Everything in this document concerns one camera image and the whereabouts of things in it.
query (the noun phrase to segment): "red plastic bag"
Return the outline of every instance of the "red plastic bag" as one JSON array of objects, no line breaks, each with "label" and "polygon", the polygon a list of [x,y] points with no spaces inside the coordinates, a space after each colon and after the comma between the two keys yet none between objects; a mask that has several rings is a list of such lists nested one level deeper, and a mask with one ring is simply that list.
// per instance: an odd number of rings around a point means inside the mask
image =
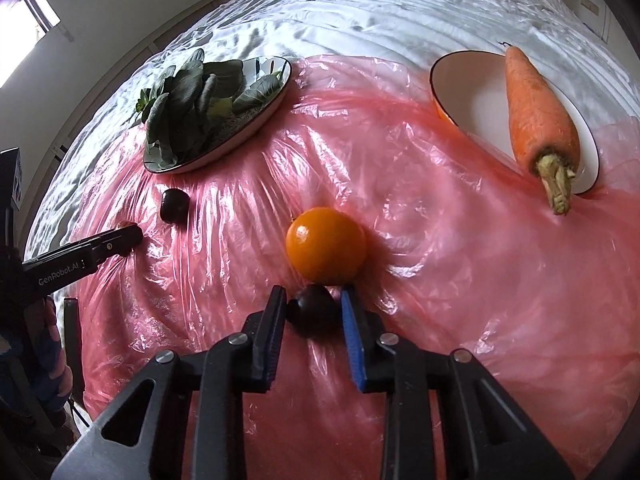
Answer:
[{"label": "red plastic bag", "polygon": [[[302,288],[290,220],[334,206],[369,231],[368,308],[422,348],[473,351],[585,476],[640,389],[638,120],[597,132],[600,181],[558,218],[536,179],[437,117],[422,75],[364,58],[299,67],[261,133],[208,168],[146,173],[141,130],[101,158],[74,238],[135,221],[145,241],[78,284],[91,415],[160,349],[208,349],[274,284]],[[187,228],[159,219],[168,187],[191,197]],[[378,476],[383,399],[357,392],[339,338],[287,329],[274,388],[244,416],[252,479]]]}]

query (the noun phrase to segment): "oval plate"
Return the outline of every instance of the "oval plate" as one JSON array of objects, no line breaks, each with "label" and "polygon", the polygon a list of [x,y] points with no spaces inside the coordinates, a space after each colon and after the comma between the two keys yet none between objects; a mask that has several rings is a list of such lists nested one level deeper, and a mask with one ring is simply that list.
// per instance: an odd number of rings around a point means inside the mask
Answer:
[{"label": "oval plate", "polygon": [[162,168],[145,152],[143,161],[145,169],[151,173],[187,173],[197,170],[225,156],[243,142],[253,137],[261,126],[273,115],[284,99],[293,78],[291,63],[283,57],[254,57],[242,62],[246,90],[262,76],[282,71],[282,86],[261,107],[253,108],[238,117],[226,120],[216,134],[215,142],[200,155],[191,160],[176,164],[172,168]]},{"label": "oval plate", "polygon": [[[504,71],[501,54],[477,50],[452,52],[433,65],[431,91],[441,116],[515,159]],[[572,191],[587,192],[595,184],[600,168],[596,142],[578,108],[556,85],[549,80],[547,83],[571,116],[580,137],[580,167]]]}]

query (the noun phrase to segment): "orange fruit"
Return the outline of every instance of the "orange fruit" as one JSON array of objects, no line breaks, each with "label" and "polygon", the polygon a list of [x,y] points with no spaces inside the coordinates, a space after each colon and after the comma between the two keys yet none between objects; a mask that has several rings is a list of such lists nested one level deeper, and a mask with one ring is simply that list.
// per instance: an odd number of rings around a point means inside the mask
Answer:
[{"label": "orange fruit", "polygon": [[367,256],[362,227],[330,207],[309,209],[287,232],[287,256],[303,277],[320,285],[351,282]]}]

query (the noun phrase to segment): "carrot on plate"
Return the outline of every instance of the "carrot on plate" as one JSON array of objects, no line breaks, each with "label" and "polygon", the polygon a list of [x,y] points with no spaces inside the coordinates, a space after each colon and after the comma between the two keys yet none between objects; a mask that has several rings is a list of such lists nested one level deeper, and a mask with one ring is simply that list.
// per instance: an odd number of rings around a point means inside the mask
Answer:
[{"label": "carrot on plate", "polygon": [[516,46],[507,49],[506,79],[516,161],[540,177],[554,213],[567,214],[571,183],[580,165],[575,124],[540,72]]}]

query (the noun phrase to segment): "carrot stem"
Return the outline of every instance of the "carrot stem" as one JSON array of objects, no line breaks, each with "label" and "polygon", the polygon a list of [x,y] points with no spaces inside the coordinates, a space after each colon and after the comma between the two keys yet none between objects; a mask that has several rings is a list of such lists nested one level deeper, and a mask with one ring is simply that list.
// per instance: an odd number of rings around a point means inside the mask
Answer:
[{"label": "carrot stem", "polygon": [[555,153],[540,158],[536,168],[545,186],[551,209],[557,215],[566,215],[570,209],[571,182],[575,173]]}]

